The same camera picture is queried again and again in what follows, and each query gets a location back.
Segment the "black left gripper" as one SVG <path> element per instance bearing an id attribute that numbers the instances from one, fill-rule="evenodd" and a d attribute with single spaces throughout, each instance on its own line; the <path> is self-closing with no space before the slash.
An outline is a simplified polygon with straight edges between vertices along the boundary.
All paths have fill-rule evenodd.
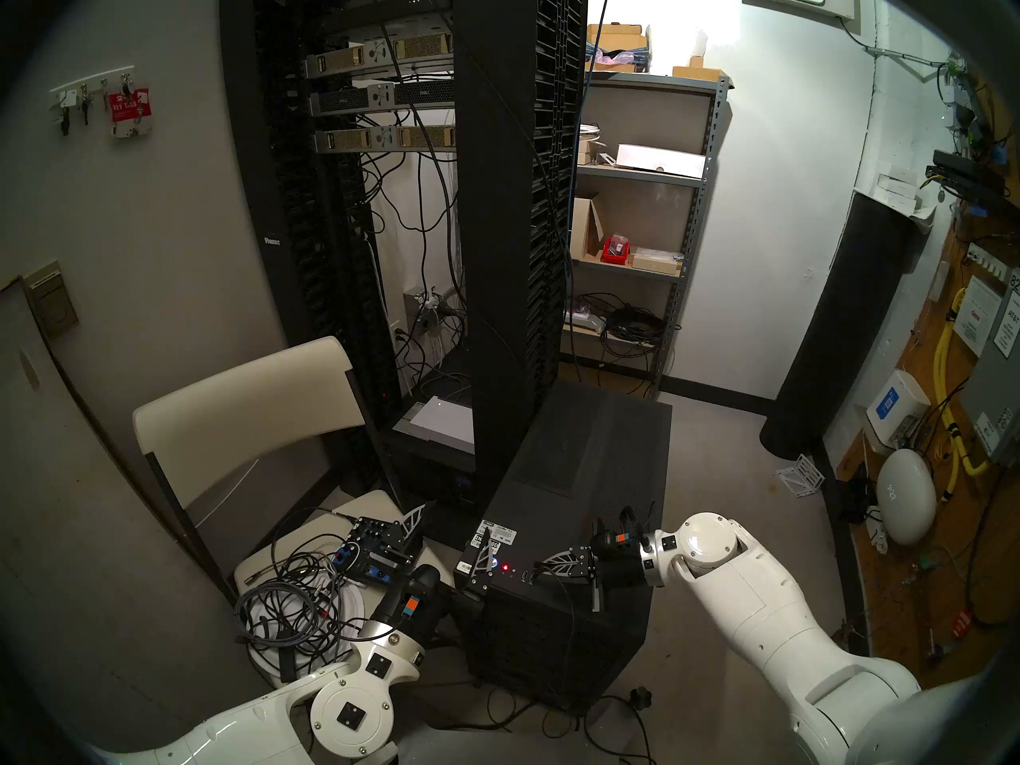
<path id="1" fill-rule="evenodd" d="M 384 555 L 400 568 L 410 568 L 423 545 L 423 519 L 426 504 L 413 508 L 399 520 L 375 521 L 381 543 L 375 552 Z M 424 564 L 410 572 L 398 574 L 384 593 L 373 621 L 379 622 L 397 634 L 406 634 L 414 641 L 430 641 L 439 622 L 449 614 L 475 619 L 483 612 L 483 599 L 476 594 L 487 594 L 494 539 L 492 530 L 472 537 L 465 548 L 464 561 L 468 571 L 464 590 L 448 586 L 441 580 L 439 570 Z"/>

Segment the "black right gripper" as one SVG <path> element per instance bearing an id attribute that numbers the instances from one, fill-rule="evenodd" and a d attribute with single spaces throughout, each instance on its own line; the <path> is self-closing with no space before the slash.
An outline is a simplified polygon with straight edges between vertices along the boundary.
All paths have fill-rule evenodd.
<path id="1" fill-rule="evenodd" d="M 600 613 L 604 611 L 604 589 L 649 586 L 646 573 L 641 545 L 594 550 L 594 559 L 592 549 L 580 546 L 537 561 L 534 582 L 550 577 L 563 586 L 585 585 L 592 595 L 592 613 Z"/>

